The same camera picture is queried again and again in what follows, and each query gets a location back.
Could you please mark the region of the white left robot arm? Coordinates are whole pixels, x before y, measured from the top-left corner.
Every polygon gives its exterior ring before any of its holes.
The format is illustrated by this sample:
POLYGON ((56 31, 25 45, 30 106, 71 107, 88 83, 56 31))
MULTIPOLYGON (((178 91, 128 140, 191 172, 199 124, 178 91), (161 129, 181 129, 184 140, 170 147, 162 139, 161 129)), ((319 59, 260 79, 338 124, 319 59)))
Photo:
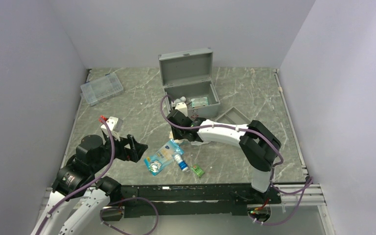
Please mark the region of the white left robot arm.
POLYGON ((34 235, 76 235, 106 205, 122 198, 121 184, 100 175, 115 159, 138 162, 148 149, 132 135, 118 139, 87 135, 61 168, 51 186, 47 205, 32 232, 34 235))

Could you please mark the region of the blue cotton swab bag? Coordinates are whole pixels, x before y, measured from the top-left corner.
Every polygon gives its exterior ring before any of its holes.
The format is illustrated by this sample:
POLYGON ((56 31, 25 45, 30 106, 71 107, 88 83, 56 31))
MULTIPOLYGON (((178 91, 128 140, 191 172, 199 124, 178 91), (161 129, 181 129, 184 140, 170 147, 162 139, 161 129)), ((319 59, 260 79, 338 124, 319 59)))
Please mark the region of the blue cotton swab bag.
POLYGON ((156 176, 167 165, 174 161, 174 155, 183 155, 183 149, 173 140, 170 139, 155 154, 144 159, 144 163, 149 172, 156 176))

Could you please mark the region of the white bottle green label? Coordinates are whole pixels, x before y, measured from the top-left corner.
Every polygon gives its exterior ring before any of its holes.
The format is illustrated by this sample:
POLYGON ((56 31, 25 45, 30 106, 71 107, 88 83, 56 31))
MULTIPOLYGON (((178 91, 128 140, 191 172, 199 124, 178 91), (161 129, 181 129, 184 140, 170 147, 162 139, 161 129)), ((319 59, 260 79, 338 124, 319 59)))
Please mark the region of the white bottle green label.
POLYGON ((174 100, 174 103, 180 103, 180 102, 186 102, 186 97, 185 96, 182 96, 180 98, 177 98, 174 100))

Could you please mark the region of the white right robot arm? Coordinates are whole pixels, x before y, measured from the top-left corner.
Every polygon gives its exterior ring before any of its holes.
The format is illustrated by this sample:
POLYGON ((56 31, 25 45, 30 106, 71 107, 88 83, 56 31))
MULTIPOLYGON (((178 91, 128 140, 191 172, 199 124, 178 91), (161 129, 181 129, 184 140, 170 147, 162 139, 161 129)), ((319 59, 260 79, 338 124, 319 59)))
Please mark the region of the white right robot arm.
POLYGON ((219 142, 238 147, 254 168, 250 196, 256 203, 269 197, 274 160, 280 155, 281 142, 260 121, 249 124, 223 124, 198 117, 191 120, 179 110, 163 116, 171 125, 174 139, 194 143, 219 142))

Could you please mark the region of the teal plaster zip bag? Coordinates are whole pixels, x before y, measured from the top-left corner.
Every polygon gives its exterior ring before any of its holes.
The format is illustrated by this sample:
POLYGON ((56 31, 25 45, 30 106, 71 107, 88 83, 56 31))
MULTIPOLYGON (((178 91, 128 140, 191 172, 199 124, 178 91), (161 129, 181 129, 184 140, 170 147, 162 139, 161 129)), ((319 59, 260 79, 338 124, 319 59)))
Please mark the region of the teal plaster zip bag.
POLYGON ((189 102, 192 108, 204 107, 209 105, 207 97, 192 98, 189 102))

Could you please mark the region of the grey plastic divider tray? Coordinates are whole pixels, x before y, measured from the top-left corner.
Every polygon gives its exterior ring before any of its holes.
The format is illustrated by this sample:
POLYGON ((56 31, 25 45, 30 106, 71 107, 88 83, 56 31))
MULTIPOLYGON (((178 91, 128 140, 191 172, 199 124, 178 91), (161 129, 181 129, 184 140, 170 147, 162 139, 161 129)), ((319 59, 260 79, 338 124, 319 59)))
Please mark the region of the grey plastic divider tray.
POLYGON ((231 107, 215 119, 216 122, 232 125, 250 124, 247 118, 239 109, 231 107))

